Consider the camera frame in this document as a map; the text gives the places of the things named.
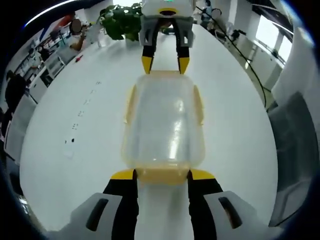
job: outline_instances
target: transparent plastic box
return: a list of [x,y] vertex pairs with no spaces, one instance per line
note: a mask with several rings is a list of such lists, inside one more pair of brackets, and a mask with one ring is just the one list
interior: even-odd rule
[[205,157],[198,88],[176,71],[152,71],[133,87],[122,157],[146,182],[178,183]]

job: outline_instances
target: gray panel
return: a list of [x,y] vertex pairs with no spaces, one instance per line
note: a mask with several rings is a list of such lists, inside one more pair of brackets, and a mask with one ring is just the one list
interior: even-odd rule
[[319,169],[316,130],[307,104],[297,92],[268,112],[278,160],[278,187],[270,226],[294,214]]
[[[100,217],[96,231],[86,227],[88,219],[101,199],[108,200]],[[58,240],[111,240],[114,219],[122,196],[95,193],[71,213],[68,225],[60,231],[51,231],[46,235]]]
[[[242,221],[235,229],[232,228],[229,217],[219,201],[222,197],[230,201]],[[278,227],[268,227],[261,223],[257,211],[231,191],[208,194],[204,198],[211,210],[218,240],[268,240],[278,236],[282,231]]]
[[[141,16],[141,30],[139,33],[139,39],[142,46],[152,46],[152,37],[158,20],[158,17]],[[194,33],[192,32],[194,19],[192,17],[179,17],[175,18],[175,20],[178,26],[179,35],[181,36],[180,46],[191,48],[194,41]]]

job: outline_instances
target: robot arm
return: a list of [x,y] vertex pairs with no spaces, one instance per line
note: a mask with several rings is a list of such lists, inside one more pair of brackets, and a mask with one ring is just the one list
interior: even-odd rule
[[[139,206],[137,172],[114,174],[103,193],[95,193],[76,208],[70,223],[47,232],[50,240],[133,240]],[[191,169],[187,174],[189,214],[195,240],[271,240],[278,227],[260,222],[256,210],[230,191],[223,192],[209,172]]]
[[194,11],[193,0],[144,0],[142,1],[140,43],[143,45],[142,64],[150,73],[157,49],[157,36],[162,26],[172,24],[176,37],[179,71],[184,74],[189,64],[189,48],[192,47]]

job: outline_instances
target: green leaves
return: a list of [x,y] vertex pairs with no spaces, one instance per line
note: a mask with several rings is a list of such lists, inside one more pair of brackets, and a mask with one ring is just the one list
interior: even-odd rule
[[113,40],[122,40],[125,35],[131,41],[139,41],[141,15],[141,3],[134,3],[131,7],[110,5],[100,11],[100,17],[105,18],[101,23]]

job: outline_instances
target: ceiling light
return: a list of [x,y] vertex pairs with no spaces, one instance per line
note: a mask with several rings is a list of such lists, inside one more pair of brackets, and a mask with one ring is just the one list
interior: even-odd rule
[[49,12],[49,11],[57,8],[57,7],[60,7],[60,6],[64,5],[64,4],[68,4],[68,3],[71,3],[71,2],[74,2],[74,1],[78,1],[78,0],[67,0],[67,1],[64,1],[64,2],[60,2],[60,3],[58,3],[57,5],[54,5],[54,6],[51,6],[51,7],[47,8],[46,10],[40,12],[39,14],[37,14],[37,15],[35,15],[33,18],[31,18],[31,19],[24,25],[24,28],[25,28],[29,23],[31,23],[33,20],[35,20],[35,19],[37,19],[38,17],[40,17],[41,15],[43,15],[43,14],[45,14],[45,13],[47,13],[47,12]]
[[261,8],[265,8],[265,9],[271,9],[271,10],[275,10],[275,11],[279,12],[278,9],[276,9],[276,8],[274,8],[274,7],[271,7],[271,6],[266,6],[266,5],[261,5],[261,4],[255,4],[255,3],[253,3],[253,4],[251,4],[251,5],[252,5],[252,6],[261,7]]

